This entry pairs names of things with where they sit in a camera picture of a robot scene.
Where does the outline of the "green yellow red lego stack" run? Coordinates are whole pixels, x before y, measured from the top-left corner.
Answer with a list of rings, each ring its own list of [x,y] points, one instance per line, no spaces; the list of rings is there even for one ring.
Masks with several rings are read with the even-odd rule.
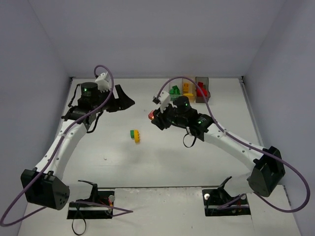
[[[137,129],[130,130],[130,137],[136,144],[139,144],[140,139],[140,132]]]

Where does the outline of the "green lego brick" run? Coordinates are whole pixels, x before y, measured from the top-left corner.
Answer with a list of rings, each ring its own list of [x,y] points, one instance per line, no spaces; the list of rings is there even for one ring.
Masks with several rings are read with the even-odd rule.
[[[178,88],[178,86],[173,86],[173,87],[170,89],[169,93],[170,93],[171,95],[180,95],[180,94],[181,94],[181,91],[180,91],[180,89]]]

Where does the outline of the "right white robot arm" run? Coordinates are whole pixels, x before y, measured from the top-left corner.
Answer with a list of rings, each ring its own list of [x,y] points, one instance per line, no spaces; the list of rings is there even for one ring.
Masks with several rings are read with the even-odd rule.
[[[248,173],[227,177],[219,185],[218,191],[222,198],[228,199],[246,193],[269,197],[285,175],[283,163],[269,157],[270,154],[281,157],[277,148],[266,149],[252,146],[243,139],[233,140],[216,126],[210,116],[192,108],[187,97],[180,96],[171,101],[168,93],[161,93],[159,97],[153,98],[153,102],[159,108],[153,111],[151,123],[160,130],[171,126],[185,129],[196,140],[220,148],[248,168]]]

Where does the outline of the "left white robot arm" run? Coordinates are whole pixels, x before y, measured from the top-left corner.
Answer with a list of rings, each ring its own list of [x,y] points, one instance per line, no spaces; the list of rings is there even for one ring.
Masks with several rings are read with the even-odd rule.
[[[120,85],[115,85],[117,97],[110,90],[101,91],[101,86],[95,82],[82,83],[80,88],[77,105],[62,116],[60,132],[47,153],[33,169],[25,169],[21,174],[28,203],[61,210],[68,202],[90,198],[91,185],[63,182],[67,163],[98,114],[126,110],[135,104]]]

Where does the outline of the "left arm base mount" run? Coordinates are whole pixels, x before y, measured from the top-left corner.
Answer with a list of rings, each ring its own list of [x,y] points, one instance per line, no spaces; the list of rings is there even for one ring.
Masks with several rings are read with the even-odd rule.
[[[92,186],[88,198],[76,200],[89,204],[69,203],[67,219],[112,219],[113,209],[107,206],[114,206],[115,191],[99,189],[96,183],[87,180],[78,181]]]

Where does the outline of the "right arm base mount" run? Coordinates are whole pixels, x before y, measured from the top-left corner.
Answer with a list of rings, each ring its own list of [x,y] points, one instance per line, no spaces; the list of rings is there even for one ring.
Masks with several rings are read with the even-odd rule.
[[[226,183],[232,177],[226,178],[216,189],[203,189],[203,204],[206,217],[250,215],[251,210],[245,194],[231,197],[225,190]]]

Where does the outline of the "yellow rounded lego brick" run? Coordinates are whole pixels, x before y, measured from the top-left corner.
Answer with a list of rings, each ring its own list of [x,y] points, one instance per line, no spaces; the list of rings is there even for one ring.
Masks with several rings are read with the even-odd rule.
[[[189,83],[183,83],[183,93],[189,93]]]

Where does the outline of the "green yellow red rounded stack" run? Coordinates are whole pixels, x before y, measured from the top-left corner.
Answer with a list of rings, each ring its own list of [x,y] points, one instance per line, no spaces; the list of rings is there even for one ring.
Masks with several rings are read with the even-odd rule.
[[[153,120],[154,119],[154,111],[151,111],[149,114],[148,114],[148,118],[150,120]]]

